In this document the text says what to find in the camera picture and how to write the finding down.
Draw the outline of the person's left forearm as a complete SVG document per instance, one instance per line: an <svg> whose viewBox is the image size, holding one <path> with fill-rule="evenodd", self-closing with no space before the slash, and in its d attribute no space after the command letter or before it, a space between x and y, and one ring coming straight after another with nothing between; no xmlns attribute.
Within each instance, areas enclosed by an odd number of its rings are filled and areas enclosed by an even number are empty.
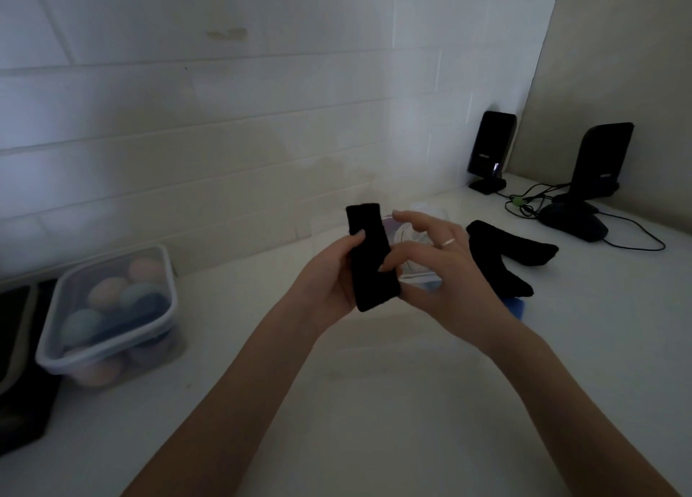
<svg viewBox="0 0 692 497"><path fill-rule="evenodd" d="M342 317L281 299L121 497L233 497L318 338Z"/></svg>

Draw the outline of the clear plastic container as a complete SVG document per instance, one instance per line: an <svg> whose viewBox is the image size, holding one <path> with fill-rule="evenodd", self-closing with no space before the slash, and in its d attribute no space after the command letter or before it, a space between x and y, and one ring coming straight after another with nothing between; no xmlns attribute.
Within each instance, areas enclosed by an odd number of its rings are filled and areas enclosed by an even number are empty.
<svg viewBox="0 0 692 497"><path fill-rule="evenodd" d="M406 207L407 210L422 212L429 216L447 221L448 213L444 208L434 206L428 202L414 202ZM433 246L434 242L426 232L416 231L411 223L395 221L392 214L382 212L382 224L390 245L403 241L414 241L427 246ZM350 233L347 213L345 210L333 211L330 214L319 216L311 221L311 235L314 254L318 254L334 241L347 236ZM440 286L442 280L435 272L422 265L408 261L402 265L401 282L410 283L420 289L432 291Z"/></svg>

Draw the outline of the black sock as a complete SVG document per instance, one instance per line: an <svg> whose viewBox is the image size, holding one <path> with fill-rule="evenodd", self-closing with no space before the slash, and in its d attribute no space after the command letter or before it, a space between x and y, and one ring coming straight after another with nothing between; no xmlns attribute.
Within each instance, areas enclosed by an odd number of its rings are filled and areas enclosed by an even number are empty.
<svg viewBox="0 0 692 497"><path fill-rule="evenodd" d="M364 313L397 298L401 293L401 285L395 270L379 270L391 252L379 204L353 204L347 206L345 212L350 235L365 232L363 242L350 251L356 307Z"/></svg>
<svg viewBox="0 0 692 497"><path fill-rule="evenodd" d="M546 265L559 251L553 244L519 237L479 220L471 222L466 231L470 241L480 241L484 247L525 266Z"/></svg>
<svg viewBox="0 0 692 497"><path fill-rule="evenodd" d="M491 242L472 235L469 246L473 261L500 299L533 296L533 288L506 268L502 254Z"/></svg>

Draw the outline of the pile of pastel balls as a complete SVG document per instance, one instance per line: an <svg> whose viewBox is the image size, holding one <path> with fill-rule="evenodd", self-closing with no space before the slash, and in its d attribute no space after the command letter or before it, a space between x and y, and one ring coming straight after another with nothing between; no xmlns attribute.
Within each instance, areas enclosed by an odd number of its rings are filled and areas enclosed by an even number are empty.
<svg viewBox="0 0 692 497"><path fill-rule="evenodd" d="M91 265L72 274L62 287L54 324L62 359L92 349L163 317L171 306L171 288L160 250ZM105 388L125 374L160 365L172 354L177 336L167 331L92 363L82 361L66 374L82 388Z"/></svg>

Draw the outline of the person's right hand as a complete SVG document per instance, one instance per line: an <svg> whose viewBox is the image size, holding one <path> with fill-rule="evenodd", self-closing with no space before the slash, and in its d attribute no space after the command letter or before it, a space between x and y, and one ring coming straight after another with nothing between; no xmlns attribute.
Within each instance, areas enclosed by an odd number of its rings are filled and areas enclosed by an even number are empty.
<svg viewBox="0 0 692 497"><path fill-rule="evenodd" d="M403 241L391 247L380 271L402 267L408 261L429 268L440 277L448 301L440 312L425 312L452 335L485 354L504 337L522 329L500 301L473 261L468 237L460 225L416 211L393 211L395 221L411 223L418 232L426 232L434 242L427 246Z"/></svg>

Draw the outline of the person's right forearm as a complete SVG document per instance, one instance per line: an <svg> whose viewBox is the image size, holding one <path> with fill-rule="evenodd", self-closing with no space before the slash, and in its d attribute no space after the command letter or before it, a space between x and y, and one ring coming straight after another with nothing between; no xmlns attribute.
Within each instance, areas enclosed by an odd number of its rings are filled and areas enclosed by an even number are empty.
<svg viewBox="0 0 692 497"><path fill-rule="evenodd" d="M521 398L575 497L681 497L576 382L545 340L511 315L488 319L478 348Z"/></svg>

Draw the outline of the black box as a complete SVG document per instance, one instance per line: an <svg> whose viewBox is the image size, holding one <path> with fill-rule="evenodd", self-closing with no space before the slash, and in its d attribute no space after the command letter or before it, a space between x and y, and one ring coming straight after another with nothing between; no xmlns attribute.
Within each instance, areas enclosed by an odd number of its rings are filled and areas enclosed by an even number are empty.
<svg viewBox="0 0 692 497"><path fill-rule="evenodd" d="M35 360L57 280L0 293L0 457L44 436L60 376Z"/></svg>

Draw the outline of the small black speaker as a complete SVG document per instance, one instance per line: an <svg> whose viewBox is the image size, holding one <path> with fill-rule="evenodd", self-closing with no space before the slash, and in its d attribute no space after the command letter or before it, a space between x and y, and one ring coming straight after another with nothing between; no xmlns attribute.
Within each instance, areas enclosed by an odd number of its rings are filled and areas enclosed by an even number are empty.
<svg viewBox="0 0 692 497"><path fill-rule="evenodd" d="M493 110L483 114L467 167L468 173L477 178L469 184L470 189L490 195L506 187L502 168L517 123L516 115Z"/></svg>

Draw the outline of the lidded clear storage box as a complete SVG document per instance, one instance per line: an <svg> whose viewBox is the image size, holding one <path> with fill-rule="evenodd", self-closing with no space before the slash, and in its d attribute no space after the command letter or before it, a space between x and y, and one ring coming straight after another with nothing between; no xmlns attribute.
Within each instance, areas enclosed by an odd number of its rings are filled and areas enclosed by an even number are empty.
<svg viewBox="0 0 692 497"><path fill-rule="evenodd" d="M164 246L87 260L57 279L35 361L81 388L110 388L182 353L177 309Z"/></svg>

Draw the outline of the large black speaker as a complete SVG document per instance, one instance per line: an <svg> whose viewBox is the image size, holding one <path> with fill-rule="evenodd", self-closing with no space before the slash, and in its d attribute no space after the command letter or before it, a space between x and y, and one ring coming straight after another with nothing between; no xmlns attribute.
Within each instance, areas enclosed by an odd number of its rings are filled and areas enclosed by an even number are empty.
<svg viewBox="0 0 692 497"><path fill-rule="evenodd" d="M608 228L597 218L589 201L612 196L635 125L632 122L602 124L589 129L581 141L576 165L565 194L556 195L538 213L538 221L583 241L603 241Z"/></svg>

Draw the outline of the person's left hand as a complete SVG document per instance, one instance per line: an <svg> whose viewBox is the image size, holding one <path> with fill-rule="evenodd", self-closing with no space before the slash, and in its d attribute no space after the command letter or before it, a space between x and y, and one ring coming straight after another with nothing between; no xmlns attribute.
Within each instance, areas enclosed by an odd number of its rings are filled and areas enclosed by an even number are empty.
<svg viewBox="0 0 692 497"><path fill-rule="evenodd" d="M302 269L284 296L290 309L319 335L356 308L346 237L334 241Z"/></svg>

